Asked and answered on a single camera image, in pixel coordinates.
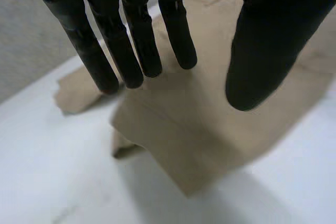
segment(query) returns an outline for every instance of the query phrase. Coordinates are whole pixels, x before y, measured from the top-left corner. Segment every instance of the brown paper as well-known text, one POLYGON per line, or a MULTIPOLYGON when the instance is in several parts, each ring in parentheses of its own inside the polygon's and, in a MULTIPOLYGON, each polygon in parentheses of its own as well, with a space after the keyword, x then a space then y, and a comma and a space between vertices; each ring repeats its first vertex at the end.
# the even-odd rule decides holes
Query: brown paper
POLYGON ((227 103, 224 85, 242 0, 185 0, 185 5, 197 66, 188 71, 179 67, 162 17, 157 18, 153 26, 163 73, 126 92, 112 125, 146 148, 190 195, 273 147, 323 96, 336 57, 326 57, 317 69, 313 52, 330 52, 310 44, 266 102, 239 112, 227 103))

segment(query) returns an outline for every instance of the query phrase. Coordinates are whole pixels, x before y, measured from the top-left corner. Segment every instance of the robotic hand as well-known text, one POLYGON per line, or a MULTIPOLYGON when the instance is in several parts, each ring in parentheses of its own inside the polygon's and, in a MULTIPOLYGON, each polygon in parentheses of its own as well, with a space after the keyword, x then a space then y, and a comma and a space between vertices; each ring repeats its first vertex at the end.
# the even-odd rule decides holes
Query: robotic hand
MULTIPOLYGON (((121 22, 119 0, 88 0, 126 86, 136 88, 143 75, 121 22)), ((162 71, 154 41, 148 0, 122 0, 144 74, 162 71)), ((59 19, 100 90, 114 93, 118 81, 85 15, 83 0, 44 0, 59 19)), ((336 0, 244 0, 232 42, 226 97, 236 109, 261 104, 282 83, 306 42, 336 0)), ((197 63, 182 0, 159 0, 169 40, 180 66, 197 63)))
MULTIPOLYGON (((59 20, 97 87, 105 94, 115 93, 118 80, 106 59, 85 14, 83 0, 43 0, 59 20)), ((143 74, 134 55, 127 31, 119 14, 119 0, 88 0, 113 61, 128 88, 137 88, 143 74)), ((143 73, 156 77, 162 72, 155 44, 148 0, 122 0, 124 12, 143 73)), ((184 69, 197 63, 186 10, 182 0, 159 0, 169 40, 176 58, 184 69)))

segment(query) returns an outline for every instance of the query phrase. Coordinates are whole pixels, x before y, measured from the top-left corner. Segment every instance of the black robotic finger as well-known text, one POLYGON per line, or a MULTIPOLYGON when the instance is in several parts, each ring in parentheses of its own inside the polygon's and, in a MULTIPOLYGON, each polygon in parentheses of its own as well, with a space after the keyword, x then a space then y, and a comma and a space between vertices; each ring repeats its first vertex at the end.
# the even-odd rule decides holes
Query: black robotic finger
POLYGON ((119 14, 119 0, 88 0, 113 61, 128 88, 138 88, 143 75, 119 14))
POLYGON ((90 27, 83 0, 43 1, 61 23, 97 87, 105 94, 115 93, 118 79, 90 27))
POLYGON ((176 58, 183 69, 197 64, 197 55, 186 18, 183 0, 159 0, 159 7, 176 58))
POLYGON ((162 65, 155 44, 152 18, 148 13, 147 2, 148 0, 122 0, 143 73, 153 78, 162 72, 162 65))

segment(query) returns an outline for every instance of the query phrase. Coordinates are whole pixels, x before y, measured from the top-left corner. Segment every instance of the gray wall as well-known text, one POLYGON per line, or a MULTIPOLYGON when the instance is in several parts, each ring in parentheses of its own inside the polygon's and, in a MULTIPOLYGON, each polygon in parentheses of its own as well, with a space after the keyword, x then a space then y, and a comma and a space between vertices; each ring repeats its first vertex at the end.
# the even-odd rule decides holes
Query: gray wall
MULTIPOLYGON (((150 0, 149 6, 157 0, 150 0)), ((98 38, 97 26, 88 17, 98 38)), ((0 103, 76 54, 41 0, 0 0, 0 103)))

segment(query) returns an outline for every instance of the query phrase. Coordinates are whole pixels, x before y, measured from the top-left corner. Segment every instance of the white surface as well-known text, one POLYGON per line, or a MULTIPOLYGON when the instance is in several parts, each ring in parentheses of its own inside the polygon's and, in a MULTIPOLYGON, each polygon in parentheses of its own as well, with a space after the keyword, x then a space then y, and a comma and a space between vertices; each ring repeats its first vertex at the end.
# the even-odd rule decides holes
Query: white surface
POLYGON ((336 82, 276 149, 186 199, 147 152, 111 158, 116 101, 73 116, 56 108, 56 80, 80 65, 74 57, 0 106, 1 224, 334 223, 336 82))

